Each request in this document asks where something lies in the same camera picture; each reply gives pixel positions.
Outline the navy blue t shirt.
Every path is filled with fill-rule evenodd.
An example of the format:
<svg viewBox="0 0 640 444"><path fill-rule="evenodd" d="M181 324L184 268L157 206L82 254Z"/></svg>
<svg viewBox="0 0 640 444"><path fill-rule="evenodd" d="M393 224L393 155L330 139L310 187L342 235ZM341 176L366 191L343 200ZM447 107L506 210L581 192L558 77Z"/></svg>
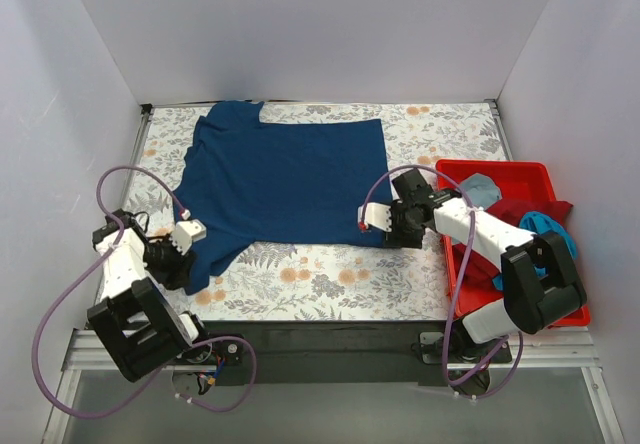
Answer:
<svg viewBox="0 0 640 444"><path fill-rule="evenodd" d="M380 248L361 232L364 201L388 203L382 123L264 123L260 103L224 101L198 119L175 190L206 228L185 288L193 295L255 242Z"/></svg>

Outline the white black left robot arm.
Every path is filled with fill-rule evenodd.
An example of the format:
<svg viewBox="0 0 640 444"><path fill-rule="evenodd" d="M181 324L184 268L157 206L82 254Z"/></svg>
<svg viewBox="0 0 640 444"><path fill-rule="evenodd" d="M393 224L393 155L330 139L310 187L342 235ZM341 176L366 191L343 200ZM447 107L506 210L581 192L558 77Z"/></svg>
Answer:
<svg viewBox="0 0 640 444"><path fill-rule="evenodd" d="M196 219L178 222L164 235L149 237L136 215L116 210L93 232L102 264L103 291L87 320L125 379L136 382L182 355L193 364L213 350L211 337L193 313L177 312L160 288L184 289L206 236Z"/></svg>

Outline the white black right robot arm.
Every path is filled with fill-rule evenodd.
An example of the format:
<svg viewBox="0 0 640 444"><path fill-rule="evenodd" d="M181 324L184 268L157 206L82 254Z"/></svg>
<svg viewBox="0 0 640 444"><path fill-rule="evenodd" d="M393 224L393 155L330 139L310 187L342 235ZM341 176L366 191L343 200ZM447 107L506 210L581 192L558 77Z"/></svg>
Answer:
<svg viewBox="0 0 640 444"><path fill-rule="evenodd" d="M501 298L446 324L435 345L442 355L475 361L489 343L517 332L534 335L586 304L574 257L558 232L508 224L473 206L458 189L433 189L417 168L404 167L392 185L397 199L361 208L362 227L381 230L391 248L419 248L428 230L448 236L485 258L502 278Z"/></svg>

